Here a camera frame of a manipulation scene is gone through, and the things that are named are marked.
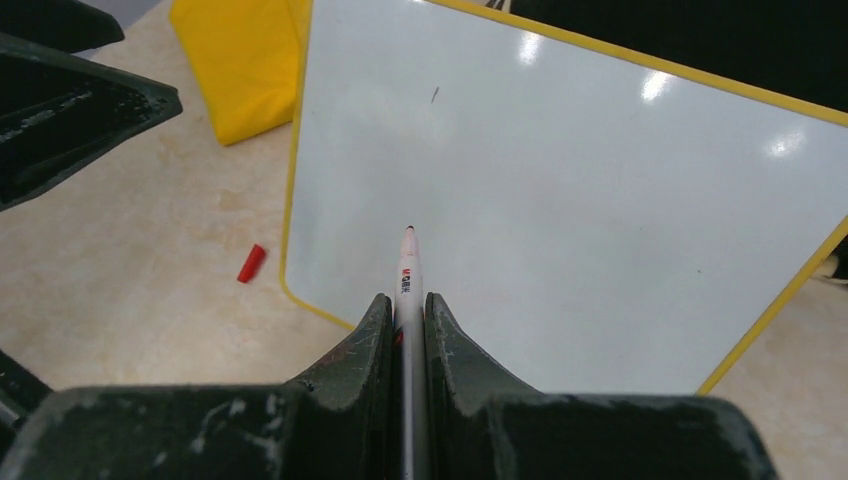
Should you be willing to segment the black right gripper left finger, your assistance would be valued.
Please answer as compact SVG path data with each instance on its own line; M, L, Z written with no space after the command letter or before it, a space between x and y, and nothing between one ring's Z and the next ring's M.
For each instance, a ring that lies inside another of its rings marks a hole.
M5 479L380 479L392 305L294 378L265 385L85 387L51 394Z

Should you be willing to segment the white red marker pen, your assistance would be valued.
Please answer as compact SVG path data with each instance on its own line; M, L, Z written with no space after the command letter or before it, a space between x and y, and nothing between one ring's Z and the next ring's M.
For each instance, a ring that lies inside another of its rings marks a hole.
M394 296L398 353L399 475L430 477L429 415L425 356L423 272L418 238L408 226L400 247Z

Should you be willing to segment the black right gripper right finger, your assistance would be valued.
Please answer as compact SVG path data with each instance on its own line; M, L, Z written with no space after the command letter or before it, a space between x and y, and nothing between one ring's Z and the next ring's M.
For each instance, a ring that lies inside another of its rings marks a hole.
M425 302L437 479L774 479L754 425L715 397L543 393Z

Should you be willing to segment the red marker cap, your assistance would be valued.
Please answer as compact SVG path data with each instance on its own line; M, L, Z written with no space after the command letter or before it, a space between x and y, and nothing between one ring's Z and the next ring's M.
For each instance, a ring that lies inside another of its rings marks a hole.
M250 283L259 273L266 258L267 250L259 244L254 244L237 275L237 281Z

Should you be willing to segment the yellow folded cloth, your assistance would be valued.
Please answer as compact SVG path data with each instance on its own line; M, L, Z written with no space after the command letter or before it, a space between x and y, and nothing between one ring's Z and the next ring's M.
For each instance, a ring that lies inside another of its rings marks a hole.
M311 7L289 0L172 3L169 22L220 144L293 120Z

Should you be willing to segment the yellow-framed whiteboard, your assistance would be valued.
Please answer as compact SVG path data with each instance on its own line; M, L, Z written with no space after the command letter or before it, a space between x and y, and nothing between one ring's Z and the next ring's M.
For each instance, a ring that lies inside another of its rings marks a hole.
M847 232L847 117L459 1L316 1L281 283L423 284L545 391L706 393Z

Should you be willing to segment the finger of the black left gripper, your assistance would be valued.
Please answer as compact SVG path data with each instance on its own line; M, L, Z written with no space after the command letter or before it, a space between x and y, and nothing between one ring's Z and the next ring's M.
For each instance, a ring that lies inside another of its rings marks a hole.
M1 208L56 187L183 110L176 88L1 37Z
M75 0L1 0L1 33L66 53L125 38L113 16Z

